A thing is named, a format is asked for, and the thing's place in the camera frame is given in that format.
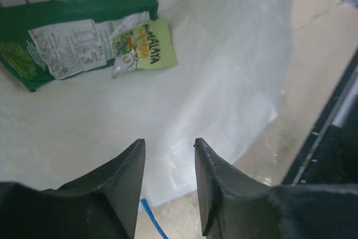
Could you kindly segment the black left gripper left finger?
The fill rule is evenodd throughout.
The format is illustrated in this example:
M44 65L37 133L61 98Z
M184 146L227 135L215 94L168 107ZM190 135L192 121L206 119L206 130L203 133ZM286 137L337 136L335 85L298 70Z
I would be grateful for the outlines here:
M1 183L1 238L134 238L145 141L60 188Z

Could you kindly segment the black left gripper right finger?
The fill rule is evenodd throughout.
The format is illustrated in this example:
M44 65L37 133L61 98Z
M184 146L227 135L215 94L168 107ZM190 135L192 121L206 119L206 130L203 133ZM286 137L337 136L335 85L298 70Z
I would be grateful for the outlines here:
M267 186L197 138L195 171L206 238L356 238L357 185Z

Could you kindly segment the light green Himalaya candy packet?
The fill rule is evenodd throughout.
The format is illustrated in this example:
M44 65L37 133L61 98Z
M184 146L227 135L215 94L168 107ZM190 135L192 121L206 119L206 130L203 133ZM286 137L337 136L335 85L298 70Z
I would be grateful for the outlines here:
M178 65L169 24L165 19L146 20L112 39L114 65L111 76L142 70L172 68Z

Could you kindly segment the blue checkered paper bag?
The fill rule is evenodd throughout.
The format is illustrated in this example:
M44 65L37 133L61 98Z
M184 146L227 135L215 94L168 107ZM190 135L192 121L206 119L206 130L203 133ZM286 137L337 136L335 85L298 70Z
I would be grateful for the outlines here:
M1 63L1 183L58 189L145 141L142 200L197 189L195 140L242 157L279 114L293 0L157 0L178 65L113 65L29 91Z

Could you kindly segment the green snack bag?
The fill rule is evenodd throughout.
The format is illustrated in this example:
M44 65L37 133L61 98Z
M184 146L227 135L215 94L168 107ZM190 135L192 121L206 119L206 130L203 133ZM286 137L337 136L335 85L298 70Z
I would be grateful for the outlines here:
M112 66L114 38L157 10L157 0L1 0L1 63L29 91Z

